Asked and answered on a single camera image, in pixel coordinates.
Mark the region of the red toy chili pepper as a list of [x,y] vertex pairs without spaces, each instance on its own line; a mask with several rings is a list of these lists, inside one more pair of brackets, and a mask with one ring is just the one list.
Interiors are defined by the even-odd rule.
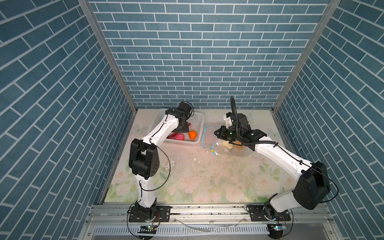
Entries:
[[168,139],[174,139],[178,133],[172,133],[170,136],[168,136]]

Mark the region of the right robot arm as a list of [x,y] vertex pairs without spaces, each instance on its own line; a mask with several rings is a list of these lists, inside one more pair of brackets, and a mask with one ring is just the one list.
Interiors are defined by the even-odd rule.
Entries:
[[244,114],[229,112],[224,115],[224,121],[225,125],[214,132],[218,139],[264,155],[297,182],[293,189],[272,196],[264,204],[268,219],[297,207],[313,210],[330,193],[330,179],[323,163],[305,160],[281,147],[263,131],[253,130]]

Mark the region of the clear zip bag blue zipper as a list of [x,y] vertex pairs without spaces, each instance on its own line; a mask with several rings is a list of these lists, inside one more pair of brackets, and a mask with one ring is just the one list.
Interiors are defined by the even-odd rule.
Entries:
[[224,114],[224,124],[203,126],[201,145],[212,155],[232,154],[245,155],[250,148],[249,142],[256,141],[256,131],[252,130],[246,115],[240,113]]

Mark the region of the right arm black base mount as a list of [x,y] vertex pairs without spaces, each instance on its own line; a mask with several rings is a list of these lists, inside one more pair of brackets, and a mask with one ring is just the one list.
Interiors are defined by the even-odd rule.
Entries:
[[270,206],[265,205],[246,205],[245,209],[249,213],[252,222],[288,222],[292,220],[288,210],[278,213]]

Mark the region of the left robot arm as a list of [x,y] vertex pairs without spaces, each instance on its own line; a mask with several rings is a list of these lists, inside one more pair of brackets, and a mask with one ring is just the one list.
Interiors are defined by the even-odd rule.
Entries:
[[194,115],[191,103],[182,101],[176,108],[165,111],[165,115],[148,135],[131,142],[129,167],[135,175],[138,185],[138,205],[144,210],[156,207],[153,177],[160,167],[159,152],[161,144],[171,133],[187,133],[188,119]]

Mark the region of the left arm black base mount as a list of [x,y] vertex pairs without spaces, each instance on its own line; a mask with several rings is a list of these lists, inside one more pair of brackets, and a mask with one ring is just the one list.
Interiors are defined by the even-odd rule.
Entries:
[[156,206],[151,208],[144,208],[140,205],[134,205],[129,210],[128,221],[130,223],[144,223],[144,222],[169,222],[171,207],[170,206]]

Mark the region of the orange toy tangerine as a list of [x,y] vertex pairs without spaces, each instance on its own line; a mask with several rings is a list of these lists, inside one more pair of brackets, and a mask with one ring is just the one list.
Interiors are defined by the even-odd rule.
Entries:
[[196,139],[197,138],[197,133],[196,133],[196,131],[189,131],[188,132],[188,135],[189,135],[189,138],[190,138],[190,140],[194,140],[194,139]]

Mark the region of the yellow toy lemon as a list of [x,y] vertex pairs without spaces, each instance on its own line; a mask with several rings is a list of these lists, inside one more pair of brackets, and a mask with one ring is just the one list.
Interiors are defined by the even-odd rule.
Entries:
[[238,149],[243,149],[245,146],[239,142],[239,141],[234,141],[232,142],[232,145],[234,146],[234,148],[238,148]]

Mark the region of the pink toy fruit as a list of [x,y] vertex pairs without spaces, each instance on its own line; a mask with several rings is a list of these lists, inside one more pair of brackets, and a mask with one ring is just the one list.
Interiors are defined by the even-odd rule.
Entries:
[[185,140],[185,135],[181,134],[181,133],[176,134],[175,140],[177,140],[177,141],[184,141]]

